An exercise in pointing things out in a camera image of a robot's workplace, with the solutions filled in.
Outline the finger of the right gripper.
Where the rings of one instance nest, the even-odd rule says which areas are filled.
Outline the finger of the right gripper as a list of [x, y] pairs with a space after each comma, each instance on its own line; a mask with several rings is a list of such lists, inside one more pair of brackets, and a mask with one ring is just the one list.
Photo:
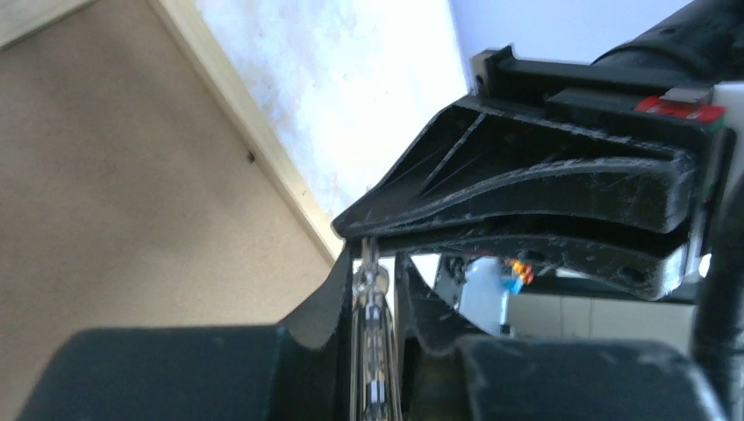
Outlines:
[[657, 300], [683, 282], [690, 248], [685, 226], [659, 233], [588, 218], [524, 216], [385, 236], [380, 250], [504, 256]]

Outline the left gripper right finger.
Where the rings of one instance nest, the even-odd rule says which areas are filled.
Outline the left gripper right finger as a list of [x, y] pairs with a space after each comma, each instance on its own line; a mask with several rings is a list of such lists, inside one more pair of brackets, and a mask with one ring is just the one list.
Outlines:
[[723, 420], [676, 349], [628, 340], [494, 337], [395, 259], [404, 414], [410, 420]]

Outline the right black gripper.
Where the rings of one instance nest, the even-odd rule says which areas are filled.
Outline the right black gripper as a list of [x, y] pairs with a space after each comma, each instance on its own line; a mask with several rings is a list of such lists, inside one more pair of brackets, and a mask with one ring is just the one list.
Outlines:
[[492, 217], [585, 218], [711, 250], [734, 136], [700, 57], [625, 45], [590, 65], [473, 59], [476, 96], [436, 114], [389, 172], [333, 221], [345, 238]]

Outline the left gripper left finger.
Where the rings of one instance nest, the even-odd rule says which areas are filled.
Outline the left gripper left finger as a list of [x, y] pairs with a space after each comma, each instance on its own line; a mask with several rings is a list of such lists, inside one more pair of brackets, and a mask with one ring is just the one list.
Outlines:
[[88, 329], [53, 355], [22, 420], [347, 420], [345, 247], [274, 325]]

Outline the clear handle screwdriver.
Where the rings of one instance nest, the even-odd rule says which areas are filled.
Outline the clear handle screwdriver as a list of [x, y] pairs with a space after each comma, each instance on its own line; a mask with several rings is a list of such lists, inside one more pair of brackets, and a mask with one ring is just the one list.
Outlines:
[[402, 420], [396, 319], [387, 300], [390, 276], [380, 264], [378, 241], [361, 242], [361, 266], [352, 290], [351, 420]]

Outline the wooden picture frame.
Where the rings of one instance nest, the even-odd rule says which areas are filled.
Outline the wooden picture frame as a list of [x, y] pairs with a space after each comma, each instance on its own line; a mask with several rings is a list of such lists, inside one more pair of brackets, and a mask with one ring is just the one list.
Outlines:
[[1, 417], [99, 326], [273, 323], [330, 266], [145, 1], [1, 54]]

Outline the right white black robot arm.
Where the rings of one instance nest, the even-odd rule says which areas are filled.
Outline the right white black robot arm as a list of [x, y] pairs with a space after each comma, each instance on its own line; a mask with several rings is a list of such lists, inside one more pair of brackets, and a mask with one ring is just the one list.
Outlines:
[[[694, 1], [589, 65], [472, 62], [333, 223], [395, 259], [407, 420], [740, 420], [743, 4]], [[488, 337], [466, 310], [492, 264], [510, 291], [697, 305], [691, 356], [658, 342]]]

